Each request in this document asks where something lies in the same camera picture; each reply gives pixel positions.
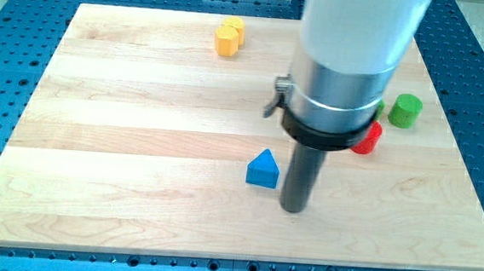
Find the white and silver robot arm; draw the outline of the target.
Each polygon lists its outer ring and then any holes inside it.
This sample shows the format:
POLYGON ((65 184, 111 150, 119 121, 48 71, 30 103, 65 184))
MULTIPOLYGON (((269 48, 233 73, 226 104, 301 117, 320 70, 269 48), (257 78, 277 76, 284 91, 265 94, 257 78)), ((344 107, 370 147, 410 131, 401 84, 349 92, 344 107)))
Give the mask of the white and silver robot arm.
POLYGON ((298 143, 348 149, 367 134, 385 87, 432 0, 306 0, 296 53, 269 117, 298 143))

